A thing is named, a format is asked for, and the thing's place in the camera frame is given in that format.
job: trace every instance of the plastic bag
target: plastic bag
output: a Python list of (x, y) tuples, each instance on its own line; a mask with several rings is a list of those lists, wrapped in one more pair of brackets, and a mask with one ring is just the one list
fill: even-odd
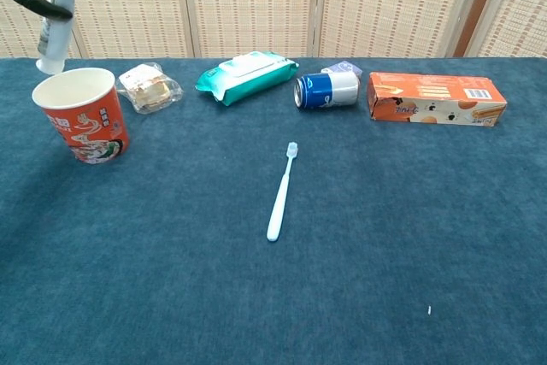
[(116, 89), (141, 115), (165, 109), (184, 93), (179, 83), (154, 62), (139, 64), (122, 74), (116, 81)]

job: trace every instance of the blue and white can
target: blue and white can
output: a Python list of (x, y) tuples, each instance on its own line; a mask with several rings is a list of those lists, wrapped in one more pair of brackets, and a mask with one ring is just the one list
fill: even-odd
[(294, 86), (300, 109), (349, 106), (359, 97), (359, 79), (353, 72), (306, 74)]

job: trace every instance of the woven screen panel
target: woven screen panel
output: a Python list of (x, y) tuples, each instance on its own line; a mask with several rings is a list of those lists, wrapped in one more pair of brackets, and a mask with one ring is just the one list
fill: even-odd
[(202, 56), (306, 56), (310, 0), (193, 0)]
[(441, 56), (456, 0), (324, 0), (320, 56)]
[[(0, 0), (0, 57), (38, 57), (42, 18), (12, 0)], [(72, 48), (69, 57), (75, 54)]]
[(503, 0), (479, 56), (547, 57), (547, 0)]
[(180, 0), (77, 0), (90, 57), (189, 56)]

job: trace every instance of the instant noodle cup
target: instant noodle cup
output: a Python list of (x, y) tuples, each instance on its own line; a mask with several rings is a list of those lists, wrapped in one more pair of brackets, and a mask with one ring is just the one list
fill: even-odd
[(115, 89), (115, 77), (103, 68), (78, 68), (44, 80), (32, 92), (76, 158), (107, 162), (129, 145)]

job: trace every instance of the toothbrush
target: toothbrush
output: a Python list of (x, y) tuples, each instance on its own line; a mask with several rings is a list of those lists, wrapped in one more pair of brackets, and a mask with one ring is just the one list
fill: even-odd
[(281, 222), (283, 221), (283, 213), (285, 211), (285, 200), (287, 198), (287, 188), (289, 187), (289, 173), (291, 172), (292, 160), (297, 156), (298, 144), (291, 142), (287, 147), (287, 168), (281, 179), (275, 204), (273, 205), (272, 216), (268, 224), (268, 233), (266, 237), (269, 241), (277, 241), (279, 231), (281, 230)]

